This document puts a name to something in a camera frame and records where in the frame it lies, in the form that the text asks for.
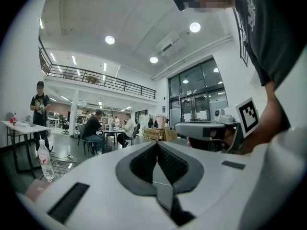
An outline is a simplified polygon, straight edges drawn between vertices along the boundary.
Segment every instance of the black cap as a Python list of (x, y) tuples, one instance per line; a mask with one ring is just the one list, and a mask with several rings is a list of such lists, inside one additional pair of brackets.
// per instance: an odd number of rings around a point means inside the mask
[(36, 86), (44, 86), (44, 82), (43, 81), (39, 81)]

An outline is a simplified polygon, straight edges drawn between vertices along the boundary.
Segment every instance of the hand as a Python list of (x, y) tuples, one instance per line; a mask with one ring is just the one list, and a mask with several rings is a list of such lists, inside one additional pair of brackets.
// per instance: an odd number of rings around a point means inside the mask
[[(216, 130), (212, 130), (211, 133), (210, 133), (210, 137), (214, 138), (216, 136)], [(227, 128), (226, 131), (225, 131), (225, 136), (224, 136), (224, 139), (223, 141), (228, 145), (228, 146), (231, 146), (233, 140), (234, 140), (234, 136), (235, 136), (235, 130), (232, 129), (232, 128)], [(187, 146), (188, 147), (192, 147), (191, 145), (191, 141), (189, 139), (189, 137), (187, 137)]]

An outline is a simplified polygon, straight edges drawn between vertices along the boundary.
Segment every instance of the bag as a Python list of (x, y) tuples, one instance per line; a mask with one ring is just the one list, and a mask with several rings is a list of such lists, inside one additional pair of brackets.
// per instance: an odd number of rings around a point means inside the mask
[(154, 125), (153, 119), (150, 117), (147, 126), (151, 128)]

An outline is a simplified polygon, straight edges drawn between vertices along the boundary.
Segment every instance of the ceiling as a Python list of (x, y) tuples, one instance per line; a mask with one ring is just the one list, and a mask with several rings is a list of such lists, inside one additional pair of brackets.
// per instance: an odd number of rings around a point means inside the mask
[[(199, 32), (189, 30), (192, 22), (201, 25)], [(93, 55), (151, 77), (225, 36), (215, 13), (179, 11), (173, 0), (46, 0), (42, 23), (47, 50)], [(156, 46), (170, 32), (185, 46), (161, 57)], [(113, 45), (105, 42), (107, 35), (115, 38)], [(159, 62), (150, 63), (152, 56)]]
[[(53, 87), (53, 86), (45, 86), (44, 92), (48, 94), (49, 98), (53, 98), (57, 102), (65, 103), (65, 104), (71, 104), (73, 101), (73, 96), (75, 93), (75, 90), (68, 89), (68, 88), (62, 88), (62, 87)], [(61, 98), (61, 96), (64, 96), (68, 99), (68, 101)], [(79, 101), (77, 103), (78, 106), (82, 107), (92, 107), (94, 106), (99, 108), (99, 103), (102, 103), (103, 107), (109, 107), (109, 108), (118, 108), (118, 109), (125, 109), (128, 106), (131, 106), (132, 111), (138, 111), (138, 110), (145, 110), (148, 107), (152, 106), (149, 104), (136, 102), (136, 101), (127, 101), (124, 99), (111, 97), (111, 96), (102, 96), (90, 92), (79, 92)]]
[[(118, 70), (120, 68), (120, 65), (114, 64), (113, 62), (109, 62), (108, 60), (98, 57), (93, 57), (80, 53), (58, 51), (58, 50), (46, 50), (46, 51), (53, 64), (91, 70), (94, 72), (106, 74), (111, 77), (116, 77)], [(53, 54), (56, 61), (53, 60), (50, 53)], [(77, 65), (73, 63), (72, 56), (75, 57)], [(103, 71), (104, 63), (106, 63), (106, 71)]]

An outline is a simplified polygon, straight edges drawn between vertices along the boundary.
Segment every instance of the air conditioner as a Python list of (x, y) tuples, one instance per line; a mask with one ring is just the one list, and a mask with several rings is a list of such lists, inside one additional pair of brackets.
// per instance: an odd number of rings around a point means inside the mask
[(156, 46), (156, 52), (159, 56), (168, 58), (185, 46), (186, 43), (179, 34), (171, 32), (160, 43), (158, 43)]

